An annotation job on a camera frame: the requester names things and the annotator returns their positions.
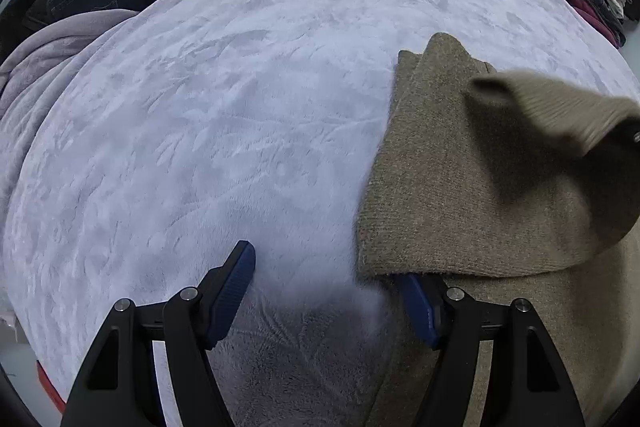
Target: blue gripper pad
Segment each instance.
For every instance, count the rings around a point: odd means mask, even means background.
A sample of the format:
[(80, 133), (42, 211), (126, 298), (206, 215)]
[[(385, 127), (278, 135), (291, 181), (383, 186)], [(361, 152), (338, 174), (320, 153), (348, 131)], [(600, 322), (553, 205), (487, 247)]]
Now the blue gripper pad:
[(215, 345), (229, 332), (254, 270), (255, 250), (251, 243), (246, 243), (211, 307), (211, 322), (206, 334), (211, 344)]
[(415, 273), (402, 273), (394, 277), (400, 290), (404, 310), (409, 315), (415, 334), (429, 347), (436, 346), (438, 334), (433, 325), (433, 309), (420, 287)]

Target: metal screw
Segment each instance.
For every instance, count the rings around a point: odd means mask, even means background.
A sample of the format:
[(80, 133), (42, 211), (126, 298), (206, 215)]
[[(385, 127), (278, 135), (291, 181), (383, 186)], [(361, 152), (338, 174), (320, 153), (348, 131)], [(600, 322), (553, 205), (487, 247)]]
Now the metal screw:
[(131, 301), (129, 299), (120, 299), (119, 301), (116, 301), (116, 303), (113, 305), (113, 309), (116, 310), (117, 312), (123, 312), (129, 306), (131, 306)]
[(465, 291), (453, 286), (447, 290), (447, 297), (452, 301), (462, 301), (465, 298)]
[(527, 299), (519, 298), (513, 301), (513, 305), (521, 312), (528, 312), (531, 309), (531, 303)]
[(193, 286), (187, 286), (180, 292), (180, 299), (183, 301), (192, 301), (198, 296), (198, 289)]

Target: wall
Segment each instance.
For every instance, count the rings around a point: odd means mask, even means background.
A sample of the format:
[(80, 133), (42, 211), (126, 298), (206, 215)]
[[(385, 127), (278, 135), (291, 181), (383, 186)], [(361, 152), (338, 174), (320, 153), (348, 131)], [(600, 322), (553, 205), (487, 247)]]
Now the wall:
[(631, 71), (640, 80), (640, 24), (627, 21), (624, 29), (626, 44), (620, 48), (620, 54), (625, 57)]

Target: lavender fleece blanket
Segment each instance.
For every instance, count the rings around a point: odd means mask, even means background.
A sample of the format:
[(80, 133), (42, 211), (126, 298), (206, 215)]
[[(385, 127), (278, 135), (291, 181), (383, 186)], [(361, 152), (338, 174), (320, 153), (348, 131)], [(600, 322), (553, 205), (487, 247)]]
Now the lavender fleece blanket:
[(0, 285), (62, 397), (114, 301), (166, 299), (247, 239), (254, 281), (210, 354), (236, 425), (363, 425), (399, 311), (356, 277), (354, 219), (398, 51), (435, 32), (498, 70), (640, 100), (564, 0), (158, 0), (16, 49), (0, 67)]

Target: floor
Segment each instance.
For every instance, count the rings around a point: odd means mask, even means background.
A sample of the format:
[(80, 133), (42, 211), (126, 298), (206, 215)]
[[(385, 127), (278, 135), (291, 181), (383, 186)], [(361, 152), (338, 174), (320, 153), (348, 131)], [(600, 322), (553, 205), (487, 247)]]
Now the floor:
[(0, 321), (0, 363), (24, 404), (42, 427), (58, 427), (61, 415), (38, 381), (36, 356), (29, 344)]

